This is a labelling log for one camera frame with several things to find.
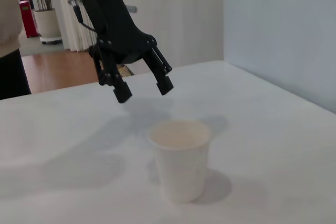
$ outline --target wooden floor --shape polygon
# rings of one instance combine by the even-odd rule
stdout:
[[[87,52],[59,51],[22,57],[31,92],[41,93],[98,82],[95,66]],[[128,76],[127,68],[119,68]]]

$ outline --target white paper cup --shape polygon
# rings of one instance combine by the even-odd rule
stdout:
[[[169,200],[187,203],[204,191],[211,131],[200,122],[170,121],[155,126],[150,138]]]

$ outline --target table surface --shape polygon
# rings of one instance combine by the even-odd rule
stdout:
[[[151,74],[133,97],[89,84],[0,102],[0,223],[336,222],[336,115],[227,63]],[[214,131],[204,195],[161,197],[149,128],[199,120]]]

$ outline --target black pants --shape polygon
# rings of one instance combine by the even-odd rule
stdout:
[[[0,58],[0,100],[31,94],[19,50]]]

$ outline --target potted plant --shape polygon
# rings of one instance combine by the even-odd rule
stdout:
[[[34,14],[41,41],[60,39],[61,32],[51,0],[36,0],[36,2]]]

